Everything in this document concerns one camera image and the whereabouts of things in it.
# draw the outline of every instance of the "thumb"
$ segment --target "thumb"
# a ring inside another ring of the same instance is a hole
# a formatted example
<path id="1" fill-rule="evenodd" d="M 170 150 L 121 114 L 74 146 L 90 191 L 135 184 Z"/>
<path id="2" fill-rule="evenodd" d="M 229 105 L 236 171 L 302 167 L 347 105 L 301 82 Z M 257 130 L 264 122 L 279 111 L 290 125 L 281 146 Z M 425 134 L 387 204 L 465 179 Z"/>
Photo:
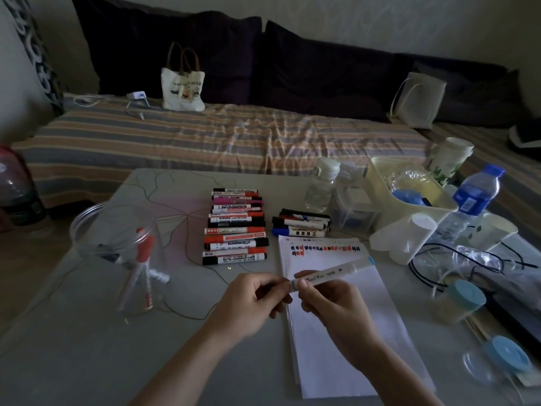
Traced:
<path id="1" fill-rule="evenodd" d="M 334 304 L 325 298 L 310 282 L 299 279 L 297 289 L 299 290 L 299 298 L 313 306 L 323 317 L 332 309 Z"/>
<path id="2" fill-rule="evenodd" d="M 293 291 L 291 282 L 281 282 L 274 285 L 264 298 L 260 299 L 260 303 L 268 309 L 270 313 L 276 305 L 278 305 L 286 295 Z"/>

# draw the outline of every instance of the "brown bag handle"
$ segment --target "brown bag handle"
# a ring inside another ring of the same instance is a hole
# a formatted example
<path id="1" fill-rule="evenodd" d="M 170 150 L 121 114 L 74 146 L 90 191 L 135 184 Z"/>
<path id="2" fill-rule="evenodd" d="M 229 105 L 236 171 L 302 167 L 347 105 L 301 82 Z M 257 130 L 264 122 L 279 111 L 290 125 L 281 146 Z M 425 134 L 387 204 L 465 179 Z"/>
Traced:
<path id="1" fill-rule="evenodd" d="M 186 61 L 186 67 L 188 68 L 188 72 L 192 72 L 192 67 L 190 67 L 190 63 L 188 61 L 188 57 L 186 56 L 186 52 L 191 52 L 194 55 L 195 59 L 195 68 L 194 71 L 200 71 L 199 69 L 199 58 L 198 55 L 195 53 L 193 48 L 184 48 L 182 50 L 182 56 L 180 58 L 180 71 L 179 74 L 184 74 L 184 61 Z"/>
<path id="2" fill-rule="evenodd" d="M 171 54 L 172 54 L 172 49 L 173 49 L 176 45 L 178 45 L 179 48 L 180 48 L 180 66 L 182 67 L 182 56 L 183 56 L 182 46 L 181 46 L 179 43 L 177 43 L 176 41 L 173 41 L 173 42 L 171 43 L 171 47 L 169 47 L 169 53 L 167 54 L 166 68 L 167 68 L 168 70 L 171 69 Z"/>

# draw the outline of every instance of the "person's left hand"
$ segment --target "person's left hand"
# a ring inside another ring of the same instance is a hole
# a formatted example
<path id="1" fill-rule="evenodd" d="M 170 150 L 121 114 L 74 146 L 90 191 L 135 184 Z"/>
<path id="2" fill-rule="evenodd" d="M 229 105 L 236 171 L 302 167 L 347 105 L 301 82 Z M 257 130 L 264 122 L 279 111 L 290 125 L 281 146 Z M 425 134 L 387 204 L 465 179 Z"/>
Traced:
<path id="1" fill-rule="evenodd" d="M 231 347 L 256 333 L 293 301 L 291 282 L 272 273 L 243 273 L 229 284 L 203 328 Z"/>

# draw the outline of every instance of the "bottle label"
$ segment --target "bottle label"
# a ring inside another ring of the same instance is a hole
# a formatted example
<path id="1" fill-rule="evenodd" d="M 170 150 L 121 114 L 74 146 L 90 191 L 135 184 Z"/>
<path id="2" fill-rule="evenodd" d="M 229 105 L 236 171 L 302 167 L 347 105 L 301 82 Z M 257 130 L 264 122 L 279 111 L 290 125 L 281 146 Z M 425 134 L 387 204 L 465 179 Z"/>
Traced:
<path id="1" fill-rule="evenodd" d="M 491 201 L 491 199 L 474 197 L 461 188 L 456 190 L 453 195 L 453 199 L 458 204 L 458 210 L 460 212 L 474 217 L 483 212 Z"/>
<path id="2" fill-rule="evenodd" d="M 20 198 L 15 205 L 3 206 L 2 210 L 15 226 L 37 224 L 47 216 L 47 210 L 35 190 Z"/>

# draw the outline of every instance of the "floor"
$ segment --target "floor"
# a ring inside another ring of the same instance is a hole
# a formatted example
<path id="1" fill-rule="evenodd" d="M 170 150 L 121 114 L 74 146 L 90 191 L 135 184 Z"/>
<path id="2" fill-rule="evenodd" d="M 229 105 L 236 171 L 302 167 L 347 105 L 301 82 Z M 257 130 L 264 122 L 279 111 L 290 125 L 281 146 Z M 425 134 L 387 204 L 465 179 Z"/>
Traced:
<path id="1" fill-rule="evenodd" d="M 0 233 L 0 334 L 21 314 L 47 275 L 70 249 L 74 216 L 56 219 L 55 232 L 44 239 L 9 231 Z"/>

